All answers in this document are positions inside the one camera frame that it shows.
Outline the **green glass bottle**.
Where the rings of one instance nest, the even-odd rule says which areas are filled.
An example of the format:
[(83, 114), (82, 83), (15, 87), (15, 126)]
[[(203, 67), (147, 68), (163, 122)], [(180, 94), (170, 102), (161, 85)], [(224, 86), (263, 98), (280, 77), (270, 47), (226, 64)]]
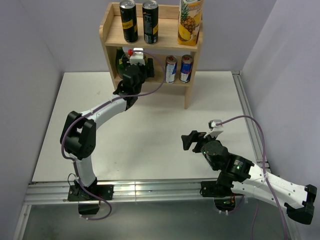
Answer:
[(122, 79), (123, 74), (125, 73), (126, 67), (130, 65), (130, 62), (121, 46), (117, 47), (116, 49), (115, 64), (116, 64), (117, 73), (119, 77)]

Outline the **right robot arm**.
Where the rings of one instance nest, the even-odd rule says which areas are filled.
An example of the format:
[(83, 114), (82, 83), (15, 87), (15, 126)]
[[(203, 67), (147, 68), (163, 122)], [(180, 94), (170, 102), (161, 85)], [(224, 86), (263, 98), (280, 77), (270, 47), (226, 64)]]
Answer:
[(218, 171), (217, 180), (201, 182), (203, 197), (224, 198), (232, 194), (258, 199), (286, 212), (288, 217), (300, 224), (310, 225), (314, 216), (317, 188), (294, 184), (272, 173), (264, 172), (252, 161), (230, 153), (215, 136), (193, 130), (181, 136), (183, 149), (201, 153), (213, 171)]

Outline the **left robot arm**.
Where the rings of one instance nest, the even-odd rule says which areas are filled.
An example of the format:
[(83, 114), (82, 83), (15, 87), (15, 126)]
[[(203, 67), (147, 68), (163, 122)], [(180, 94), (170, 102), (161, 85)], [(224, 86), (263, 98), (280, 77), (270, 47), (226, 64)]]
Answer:
[(92, 165), (97, 130), (112, 117), (131, 108), (141, 95), (145, 80), (155, 76), (153, 59), (145, 61), (145, 64), (126, 66), (110, 100), (87, 111), (72, 111), (67, 115), (60, 137), (61, 151), (64, 158), (72, 160), (75, 169), (71, 194), (83, 201), (102, 196)]

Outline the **dark grey can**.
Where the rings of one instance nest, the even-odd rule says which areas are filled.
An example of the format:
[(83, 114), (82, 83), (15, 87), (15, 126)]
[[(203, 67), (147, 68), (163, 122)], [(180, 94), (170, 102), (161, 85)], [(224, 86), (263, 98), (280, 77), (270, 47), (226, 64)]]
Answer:
[(155, 0), (142, 4), (143, 34), (147, 44), (155, 44), (159, 38), (159, 6)]

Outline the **blue silver can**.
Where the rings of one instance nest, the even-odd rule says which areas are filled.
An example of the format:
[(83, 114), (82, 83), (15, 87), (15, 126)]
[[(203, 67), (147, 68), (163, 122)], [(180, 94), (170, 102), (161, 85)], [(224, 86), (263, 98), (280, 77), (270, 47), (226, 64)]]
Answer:
[(188, 83), (191, 78), (191, 72), (193, 67), (193, 57), (185, 54), (181, 58), (181, 67), (179, 79), (182, 83)]
[(166, 83), (172, 84), (175, 81), (178, 60), (174, 55), (168, 55), (165, 60), (165, 80)]

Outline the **black yellow tall can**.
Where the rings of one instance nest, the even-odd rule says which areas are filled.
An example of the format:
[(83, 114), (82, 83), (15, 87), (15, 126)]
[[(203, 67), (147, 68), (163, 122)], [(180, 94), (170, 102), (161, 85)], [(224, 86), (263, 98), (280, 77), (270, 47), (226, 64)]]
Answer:
[(134, 43), (139, 38), (136, 3), (133, 0), (122, 0), (119, 10), (124, 39), (128, 43)]

